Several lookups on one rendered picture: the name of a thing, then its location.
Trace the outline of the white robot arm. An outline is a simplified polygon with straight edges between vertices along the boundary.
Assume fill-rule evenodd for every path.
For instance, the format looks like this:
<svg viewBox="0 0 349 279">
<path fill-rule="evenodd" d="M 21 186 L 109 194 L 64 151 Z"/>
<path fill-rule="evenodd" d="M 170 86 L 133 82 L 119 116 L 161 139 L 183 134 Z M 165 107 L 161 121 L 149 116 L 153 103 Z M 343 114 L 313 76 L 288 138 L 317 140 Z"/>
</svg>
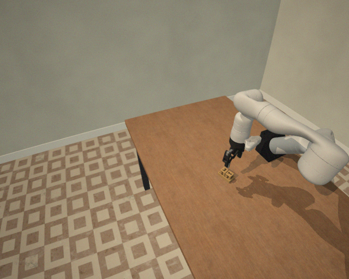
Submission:
<svg viewBox="0 0 349 279">
<path fill-rule="evenodd" d="M 335 143 L 332 130 L 311 129 L 263 101 L 259 90 L 239 92 L 233 103 L 239 112 L 235 115 L 230 138 L 244 143 L 245 150 L 251 151 L 262 139 L 250 136 L 255 119 L 273 133 L 290 135 L 273 138 L 269 148 L 273 154 L 303 154 L 298 160 L 298 170 L 312 184 L 327 184 L 349 162 L 348 154 Z"/>
</svg>

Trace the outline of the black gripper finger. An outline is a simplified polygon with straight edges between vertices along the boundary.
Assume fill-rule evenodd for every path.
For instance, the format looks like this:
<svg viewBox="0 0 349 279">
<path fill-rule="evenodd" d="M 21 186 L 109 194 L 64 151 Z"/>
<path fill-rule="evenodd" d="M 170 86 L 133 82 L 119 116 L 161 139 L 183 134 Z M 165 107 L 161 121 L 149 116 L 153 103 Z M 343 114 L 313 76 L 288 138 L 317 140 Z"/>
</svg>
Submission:
<svg viewBox="0 0 349 279">
<path fill-rule="evenodd" d="M 239 153 L 239 150 L 237 150 L 234 154 L 234 156 L 231 156 L 232 149 L 229 151 L 225 151 L 223 162 L 225 163 L 225 167 L 229 168 L 231 160 L 235 158 L 235 156 Z M 231 158 L 231 159 L 230 159 Z"/>
<path fill-rule="evenodd" d="M 242 157 L 242 154 L 243 154 L 243 152 L 244 152 L 244 149 L 245 149 L 245 148 L 241 149 L 242 151 L 240 151 L 240 152 L 237 154 L 237 157 L 239 157 L 239 158 Z"/>
</svg>

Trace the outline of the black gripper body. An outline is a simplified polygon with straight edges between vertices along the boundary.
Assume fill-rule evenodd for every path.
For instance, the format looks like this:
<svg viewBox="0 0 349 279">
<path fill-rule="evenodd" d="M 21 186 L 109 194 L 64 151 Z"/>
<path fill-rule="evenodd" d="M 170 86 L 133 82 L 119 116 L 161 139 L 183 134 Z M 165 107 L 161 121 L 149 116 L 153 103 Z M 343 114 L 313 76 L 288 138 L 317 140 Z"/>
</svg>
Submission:
<svg viewBox="0 0 349 279">
<path fill-rule="evenodd" d="M 235 152 L 237 151 L 237 150 L 241 150 L 241 149 L 243 149 L 244 147 L 245 147 L 245 144 L 244 143 L 237 143 L 237 142 L 234 142 L 231 138 L 229 139 L 229 143 L 230 143 L 230 145 L 231 145 L 231 147 L 230 147 L 230 150 L 232 149 L 232 153 L 231 154 L 235 154 Z M 238 148 L 238 149 L 237 149 Z"/>
</svg>

